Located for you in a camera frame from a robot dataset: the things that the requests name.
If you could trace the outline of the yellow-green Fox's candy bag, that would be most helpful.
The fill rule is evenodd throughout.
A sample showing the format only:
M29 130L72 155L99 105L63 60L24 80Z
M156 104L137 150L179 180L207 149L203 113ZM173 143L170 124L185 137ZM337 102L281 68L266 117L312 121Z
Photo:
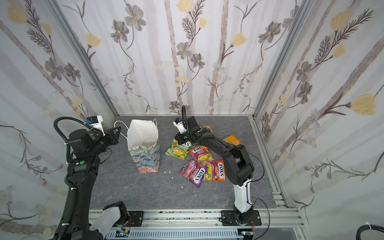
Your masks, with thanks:
M183 144L179 144L176 139L173 139L172 145L166 151L166 155L176 157L180 160L185 160L191 148L192 144L190 141L187 141Z

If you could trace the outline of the floral white paper bag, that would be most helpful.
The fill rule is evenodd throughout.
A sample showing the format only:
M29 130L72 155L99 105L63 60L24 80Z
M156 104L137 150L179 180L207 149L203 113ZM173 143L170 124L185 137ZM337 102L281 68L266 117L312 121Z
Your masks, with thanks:
M131 120L126 128L126 133L121 135L126 138L129 154L141 174L156 173L160 167L160 137L158 123L153 120Z

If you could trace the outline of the yellow mango gummy bag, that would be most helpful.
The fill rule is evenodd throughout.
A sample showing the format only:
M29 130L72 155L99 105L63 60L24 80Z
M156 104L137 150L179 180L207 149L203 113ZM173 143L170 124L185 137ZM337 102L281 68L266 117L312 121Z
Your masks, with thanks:
M224 141L226 143L229 143L229 144L232 144L232 145L235 145L235 146L238 146L238 145L241 145L242 143L235 137L235 136L229 136L227 138L224 139Z

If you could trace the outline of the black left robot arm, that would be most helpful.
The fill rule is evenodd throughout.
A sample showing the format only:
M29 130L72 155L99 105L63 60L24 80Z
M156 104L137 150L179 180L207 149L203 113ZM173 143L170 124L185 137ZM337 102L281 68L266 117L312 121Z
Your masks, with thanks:
M80 123L84 129L76 130L66 137L58 126L63 120ZM102 230L92 230L89 223L91 195L101 164L99 155L106 152L109 146L118 144L122 128L111 128L103 133L87 122L72 117L59 117L53 125L67 147L68 167L64 182L69 188L63 215L53 238L103 240L105 237Z

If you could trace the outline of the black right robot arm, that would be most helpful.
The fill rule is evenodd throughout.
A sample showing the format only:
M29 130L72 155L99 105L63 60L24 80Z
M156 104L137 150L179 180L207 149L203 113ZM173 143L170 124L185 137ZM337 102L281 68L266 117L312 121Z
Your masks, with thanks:
M185 105L181 108L181 117L175 119L174 125L179 130L176 135L179 144L190 142L207 147L223 159L226 176L232 184L242 187L252 179L255 167L244 145L227 143L215 137L208 128L201 128L194 116L187 117Z

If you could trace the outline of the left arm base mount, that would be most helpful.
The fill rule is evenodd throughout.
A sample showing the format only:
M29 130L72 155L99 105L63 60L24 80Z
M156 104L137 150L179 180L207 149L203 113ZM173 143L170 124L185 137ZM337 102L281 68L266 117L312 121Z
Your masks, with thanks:
M127 210L125 204L120 201L107 205L103 208L101 215L90 226L90 231L107 237L113 227L119 228L126 234L125 227L141 227L144 211Z

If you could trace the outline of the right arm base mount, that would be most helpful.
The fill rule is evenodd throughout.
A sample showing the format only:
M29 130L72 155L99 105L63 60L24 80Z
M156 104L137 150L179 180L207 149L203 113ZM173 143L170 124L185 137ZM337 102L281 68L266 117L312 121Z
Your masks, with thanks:
M219 221L223 226L261 226L261 217L258 211L254 210L251 203L250 183L246 180L242 186L234 185L235 202L232 211L221 211Z

